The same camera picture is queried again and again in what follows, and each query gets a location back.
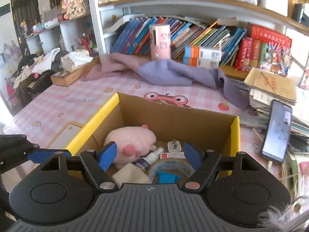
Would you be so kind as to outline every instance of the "pink checkered tablecloth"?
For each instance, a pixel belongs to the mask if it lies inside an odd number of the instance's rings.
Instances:
[[[140,81],[131,74],[101,78],[94,81],[76,81],[69,87],[52,85],[27,107],[18,113],[13,122],[4,129],[5,134],[26,134],[29,141],[46,147],[52,138],[68,122],[86,124],[96,111],[115,93],[121,92],[144,97],[149,92],[160,95],[184,96],[187,105],[228,114],[244,115],[243,111],[223,96],[222,89],[213,90],[201,84],[191,87],[158,86]],[[255,152],[259,139],[251,128],[241,127],[241,149],[266,166],[266,161]],[[279,167],[274,165],[272,173],[278,177]]]

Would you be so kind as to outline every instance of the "purple cloth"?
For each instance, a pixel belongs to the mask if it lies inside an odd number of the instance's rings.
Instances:
[[[137,70],[147,82],[156,85],[179,85],[190,86],[192,82],[217,90],[223,87],[225,98],[242,111],[249,105],[246,97],[236,85],[226,77],[221,69],[205,69],[177,63],[173,60],[152,61]]]
[[[249,105],[249,98],[242,94],[236,85],[225,76],[221,69],[192,67],[165,59],[149,61],[133,55],[113,53],[96,65],[81,80],[94,80],[120,75],[121,71],[133,70],[139,79],[155,85],[191,86],[199,82],[215,90],[223,87],[225,98],[242,111]]]

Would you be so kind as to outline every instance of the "door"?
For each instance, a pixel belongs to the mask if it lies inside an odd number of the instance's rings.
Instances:
[[[25,49],[28,49],[28,46],[24,29],[20,25],[23,20],[26,20],[28,34],[30,34],[32,33],[32,27],[41,21],[38,0],[11,0],[11,7],[17,39],[24,55]]]

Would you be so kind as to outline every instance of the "smartphone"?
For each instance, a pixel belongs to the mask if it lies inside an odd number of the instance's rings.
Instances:
[[[282,164],[289,143],[292,122],[292,108],[277,100],[271,104],[267,133],[262,148],[262,156]]]

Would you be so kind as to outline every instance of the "pink plush toy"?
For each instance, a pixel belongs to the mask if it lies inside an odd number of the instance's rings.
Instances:
[[[130,162],[134,162],[145,156],[149,151],[157,149],[155,134],[148,129],[147,125],[127,126],[111,131],[104,145],[111,141],[117,144],[117,157],[113,161],[114,165],[121,169]]]

